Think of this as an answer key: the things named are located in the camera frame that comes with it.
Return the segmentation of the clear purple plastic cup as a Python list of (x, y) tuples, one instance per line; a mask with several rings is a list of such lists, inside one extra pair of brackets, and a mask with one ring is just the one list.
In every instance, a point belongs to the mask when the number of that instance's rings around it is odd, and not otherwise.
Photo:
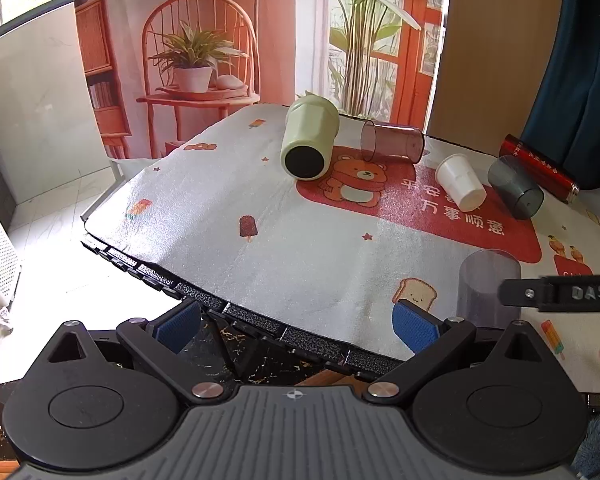
[(521, 266), (508, 252), (481, 249), (460, 265), (456, 314), (477, 327), (505, 330), (520, 317), (520, 307), (498, 300), (498, 286), (521, 278)]

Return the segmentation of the dark grey translucent cup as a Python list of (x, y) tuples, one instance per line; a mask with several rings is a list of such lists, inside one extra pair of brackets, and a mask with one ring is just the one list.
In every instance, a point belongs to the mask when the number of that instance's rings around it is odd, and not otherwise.
[(499, 157), (489, 168), (488, 181), (518, 220), (531, 219), (544, 202), (544, 192), (513, 155)]

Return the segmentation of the white paper cup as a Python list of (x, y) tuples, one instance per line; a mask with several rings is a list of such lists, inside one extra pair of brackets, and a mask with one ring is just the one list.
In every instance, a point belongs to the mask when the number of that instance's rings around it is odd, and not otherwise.
[(460, 211), (474, 211), (486, 200), (486, 189), (463, 154), (443, 159), (434, 177)]

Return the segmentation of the pink translucent cup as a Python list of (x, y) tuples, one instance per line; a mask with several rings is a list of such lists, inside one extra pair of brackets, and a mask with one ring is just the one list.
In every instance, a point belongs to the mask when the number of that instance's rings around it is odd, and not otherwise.
[(366, 162), (406, 159), (417, 164), (424, 149), (424, 134), (419, 128), (366, 120), (361, 132), (361, 152)]

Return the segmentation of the living room backdrop poster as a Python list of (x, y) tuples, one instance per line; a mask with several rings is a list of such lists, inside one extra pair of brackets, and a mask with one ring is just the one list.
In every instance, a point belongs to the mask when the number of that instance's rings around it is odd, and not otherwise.
[(423, 127), (449, 0), (74, 0), (116, 159), (158, 158), (242, 107), (318, 94)]

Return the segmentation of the red metal thermos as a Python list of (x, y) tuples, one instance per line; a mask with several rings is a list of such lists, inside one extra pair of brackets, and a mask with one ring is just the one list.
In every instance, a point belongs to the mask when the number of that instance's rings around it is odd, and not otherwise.
[(526, 173), (541, 188), (544, 188), (565, 204), (570, 204), (579, 194), (580, 188), (576, 182), (559, 171), (543, 156), (535, 153), (516, 136), (508, 134), (503, 140), (498, 154), (500, 156), (510, 155), (515, 157), (517, 162), (524, 167)]

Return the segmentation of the black table edge trim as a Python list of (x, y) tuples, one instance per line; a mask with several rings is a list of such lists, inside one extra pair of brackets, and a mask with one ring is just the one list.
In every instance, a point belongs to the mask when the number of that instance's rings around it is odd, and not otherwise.
[(254, 313), (179, 278), (161, 266), (120, 252), (91, 234), (83, 235), (81, 244), (85, 249), (101, 256), (119, 270), (158, 292), (178, 300), (196, 300), (205, 314), (233, 326), (238, 333), (260, 340), (287, 354), (298, 356), (303, 361), (361, 379), (376, 379), (402, 364), (400, 360), (390, 356), (381, 356), (353, 344), (314, 335)]

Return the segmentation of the white cartoon print tablecloth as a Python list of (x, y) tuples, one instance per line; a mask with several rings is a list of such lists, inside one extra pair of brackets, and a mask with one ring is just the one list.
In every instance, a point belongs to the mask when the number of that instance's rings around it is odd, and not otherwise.
[(457, 148), (435, 138), (416, 165), (370, 164), (362, 122), (342, 118), (342, 196), (294, 180), (279, 160), (286, 115), (257, 105), (218, 122), (119, 188), (87, 232), (254, 313), (399, 360), (411, 351), (394, 304), (457, 315), (460, 265), (478, 250), (508, 252), (522, 278), (600, 274), (595, 211), (546, 196), (517, 220), (495, 193), (460, 211), (434, 177)]

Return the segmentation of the teal blue curtain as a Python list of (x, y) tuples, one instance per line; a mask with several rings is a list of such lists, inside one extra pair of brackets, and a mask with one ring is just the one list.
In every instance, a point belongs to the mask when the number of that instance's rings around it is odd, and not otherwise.
[(562, 0), (553, 51), (520, 138), (582, 190), (600, 188), (600, 0)]

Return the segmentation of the light green tumbler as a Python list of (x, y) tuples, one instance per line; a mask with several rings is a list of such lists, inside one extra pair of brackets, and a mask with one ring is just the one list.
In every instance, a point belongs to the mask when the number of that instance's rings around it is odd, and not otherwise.
[(280, 163), (299, 181), (317, 180), (326, 174), (339, 131), (340, 116), (328, 99), (307, 93), (296, 99), (285, 118)]

